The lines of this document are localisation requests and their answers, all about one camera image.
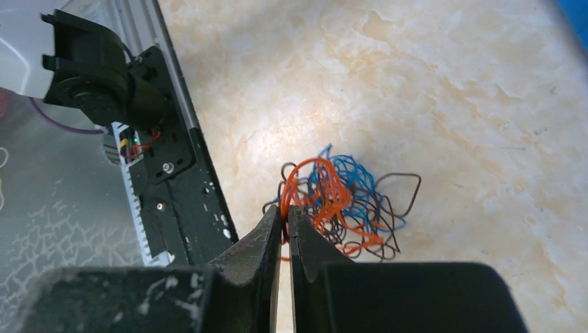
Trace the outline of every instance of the white mark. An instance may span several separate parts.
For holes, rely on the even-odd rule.
[[[143,316],[147,316],[147,314],[149,313],[149,303],[143,301],[141,305],[137,308],[137,311]]]
[[[190,313],[190,318],[193,321],[197,321],[200,319],[200,308],[196,304],[190,304],[186,302],[182,302],[181,300],[173,300],[173,302],[184,310],[187,310]]]
[[[113,324],[116,324],[116,323],[118,323],[119,321],[121,321],[121,319],[123,318],[123,316],[124,316],[124,315],[123,315],[123,313],[122,313],[122,312],[119,312],[119,313],[118,313],[118,314],[116,314],[116,316],[114,316],[114,318],[112,319],[112,323],[113,323]]]
[[[166,278],[164,277],[163,279],[151,284],[149,286],[149,288],[147,288],[147,292],[145,293],[145,299],[143,300],[141,305],[137,308],[137,311],[140,314],[142,314],[143,316],[147,316],[147,314],[149,313],[149,298],[151,298],[151,293],[153,292],[153,290],[155,288],[157,288],[159,285],[163,284],[165,281],[166,281]]]
[[[196,289],[193,293],[188,295],[188,301],[197,300],[202,296],[202,289]]]
[[[176,287],[178,285],[178,279],[175,276],[168,276],[166,280],[166,289]]]
[[[198,288],[198,274],[192,273],[192,277],[190,277],[190,287],[194,289]]]

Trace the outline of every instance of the blue wire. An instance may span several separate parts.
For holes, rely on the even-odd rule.
[[[351,155],[333,155],[331,156],[331,149],[333,148],[332,144],[327,145],[325,149],[323,149],[319,154],[318,157],[324,157],[325,159],[329,160],[333,163],[335,170],[341,182],[347,188],[351,188],[355,186],[355,188],[362,189],[365,191],[364,194],[356,194],[356,197],[359,200],[369,201],[370,200],[370,193],[375,194],[378,201],[383,203],[383,196],[376,191],[375,188],[375,180],[374,176],[359,162],[357,162],[353,156]],[[318,170],[316,163],[313,165],[313,170],[308,177],[310,182],[317,183],[318,182]],[[317,201],[317,206],[320,207],[320,201]],[[342,211],[343,216],[354,217],[355,219],[362,220],[365,224],[366,231],[370,231],[370,218],[368,216],[368,210],[366,207],[357,207],[353,206],[351,209],[346,208]],[[396,225],[394,231],[400,230],[406,227],[406,220],[403,218],[399,219],[402,221],[401,225]],[[389,230],[384,230],[381,228],[377,228],[380,232],[390,232]]]

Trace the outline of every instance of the orange wire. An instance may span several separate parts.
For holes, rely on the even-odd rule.
[[[314,163],[318,171],[319,189],[300,198],[300,193],[297,190],[299,179],[296,174],[302,167],[310,163]],[[377,234],[365,232],[363,230],[364,225],[351,227],[345,222],[342,211],[352,204],[351,191],[343,185],[334,165],[329,160],[323,157],[312,157],[296,165],[284,183],[284,189],[279,200],[279,209],[280,216],[286,223],[286,227],[290,202],[294,203],[294,205],[306,206],[316,204],[319,200],[322,203],[321,208],[313,216],[312,225],[320,234],[325,234],[328,223],[336,217],[345,229],[365,239],[362,244],[357,246],[338,246],[345,255],[351,255],[362,248],[383,244],[383,238]],[[282,260],[289,261],[290,258],[282,257]]]

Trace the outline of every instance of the black metal bracket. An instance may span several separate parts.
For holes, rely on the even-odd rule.
[[[161,91],[170,107],[157,127],[159,138],[144,154],[149,180],[159,184],[189,168],[195,162],[195,155],[161,50],[156,46],[146,49],[128,64],[128,71]],[[139,139],[145,144],[152,134],[139,132]]]

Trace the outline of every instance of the beige marble countertop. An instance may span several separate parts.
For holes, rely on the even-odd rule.
[[[422,175],[397,260],[485,262],[532,331],[588,330],[588,62],[554,1],[160,2],[240,235],[330,142]]]

